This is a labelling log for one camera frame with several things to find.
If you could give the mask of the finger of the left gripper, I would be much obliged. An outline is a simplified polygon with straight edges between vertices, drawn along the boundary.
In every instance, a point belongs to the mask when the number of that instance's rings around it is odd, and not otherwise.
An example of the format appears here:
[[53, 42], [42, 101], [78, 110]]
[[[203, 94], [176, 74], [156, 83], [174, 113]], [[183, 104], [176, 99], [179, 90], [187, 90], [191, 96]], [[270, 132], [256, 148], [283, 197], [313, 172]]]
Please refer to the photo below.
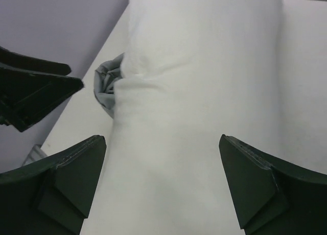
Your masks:
[[1, 47], [1, 64], [28, 71], [66, 76], [71, 73], [69, 65], [11, 52]]
[[24, 132], [83, 87], [74, 77], [1, 68], [1, 125]]

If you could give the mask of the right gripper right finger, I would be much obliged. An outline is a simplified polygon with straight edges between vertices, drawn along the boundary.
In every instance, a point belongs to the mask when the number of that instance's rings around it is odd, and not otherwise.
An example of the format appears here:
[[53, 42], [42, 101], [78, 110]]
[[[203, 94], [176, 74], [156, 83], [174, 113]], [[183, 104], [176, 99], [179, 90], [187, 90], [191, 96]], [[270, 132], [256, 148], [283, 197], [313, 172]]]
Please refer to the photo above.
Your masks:
[[326, 234], [326, 175], [222, 135], [221, 160], [246, 234]]

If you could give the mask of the white pillow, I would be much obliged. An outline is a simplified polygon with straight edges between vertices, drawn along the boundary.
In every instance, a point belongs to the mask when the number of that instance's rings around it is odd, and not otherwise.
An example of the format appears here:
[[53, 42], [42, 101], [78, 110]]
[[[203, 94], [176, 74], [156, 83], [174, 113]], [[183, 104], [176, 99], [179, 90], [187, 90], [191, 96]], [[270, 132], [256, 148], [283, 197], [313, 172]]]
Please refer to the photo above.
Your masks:
[[280, 153], [281, 0], [129, 0], [106, 156], [82, 234], [241, 234], [222, 134]]

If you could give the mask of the grey pillowcase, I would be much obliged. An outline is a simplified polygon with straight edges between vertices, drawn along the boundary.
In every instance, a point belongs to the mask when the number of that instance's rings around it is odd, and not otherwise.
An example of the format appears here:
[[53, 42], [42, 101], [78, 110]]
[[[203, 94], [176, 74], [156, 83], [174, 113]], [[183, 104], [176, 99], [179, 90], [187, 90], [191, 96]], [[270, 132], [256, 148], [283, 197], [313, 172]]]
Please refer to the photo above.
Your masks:
[[113, 119], [115, 107], [114, 84], [122, 79], [121, 63], [124, 54], [105, 61], [95, 70], [94, 95], [104, 111]]

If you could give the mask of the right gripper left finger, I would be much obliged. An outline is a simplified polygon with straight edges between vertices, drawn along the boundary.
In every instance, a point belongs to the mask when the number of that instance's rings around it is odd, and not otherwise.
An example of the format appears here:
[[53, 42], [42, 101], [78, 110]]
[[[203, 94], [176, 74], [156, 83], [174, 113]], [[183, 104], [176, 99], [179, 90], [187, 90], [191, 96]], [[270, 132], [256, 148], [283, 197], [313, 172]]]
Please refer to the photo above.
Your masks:
[[54, 155], [1, 173], [1, 234], [79, 234], [106, 153], [94, 135]]

